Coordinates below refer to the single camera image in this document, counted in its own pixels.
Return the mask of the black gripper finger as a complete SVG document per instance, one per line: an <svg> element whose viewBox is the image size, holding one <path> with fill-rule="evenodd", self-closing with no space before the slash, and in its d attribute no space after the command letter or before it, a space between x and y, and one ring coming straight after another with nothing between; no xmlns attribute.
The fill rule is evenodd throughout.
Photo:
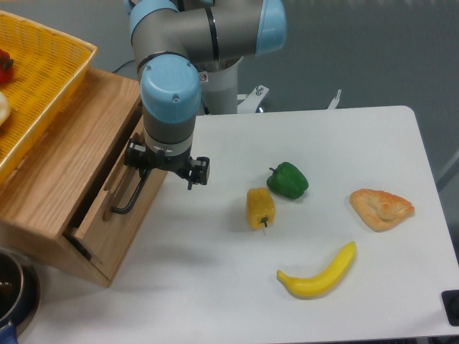
<svg viewBox="0 0 459 344"><path fill-rule="evenodd" d="M210 159L208 157L189 157L179 169L179 176L187 181L187 189L191 190L194 185L206 186L210 174Z"/></svg>
<svg viewBox="0 0 459 344"><path fill-rule="evenodd" d="M147 171L146 147L137 138L131 138L128 141L124 153L124 164L134 168L139 172L139 177L143 178Z"/></svg>

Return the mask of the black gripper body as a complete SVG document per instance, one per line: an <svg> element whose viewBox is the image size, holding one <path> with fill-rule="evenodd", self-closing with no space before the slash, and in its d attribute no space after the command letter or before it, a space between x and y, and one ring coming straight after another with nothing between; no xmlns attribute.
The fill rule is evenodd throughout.
<svg viewBox="0 0 459 344"><path fill-rule="evenodd" d="M146 146L146 152L143 158L143 169L160 169L170 171L175 174L189 174L191 170L191 147L177 156L167 156L165 153L153 151Z"/></svg>

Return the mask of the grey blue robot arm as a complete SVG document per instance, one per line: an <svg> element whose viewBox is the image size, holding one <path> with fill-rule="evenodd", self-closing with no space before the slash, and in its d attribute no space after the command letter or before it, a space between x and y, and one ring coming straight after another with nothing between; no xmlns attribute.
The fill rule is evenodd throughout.
<svg viewBox="0 0 459 344"><path fill-rule="evenodd" d="M143 135L125 163L147 178L157 168L189 185L207 183L209 159L192 158L202 106L198 67L279 50L287 19L281 1L127 1L130 41L143 106Z"/></svg>

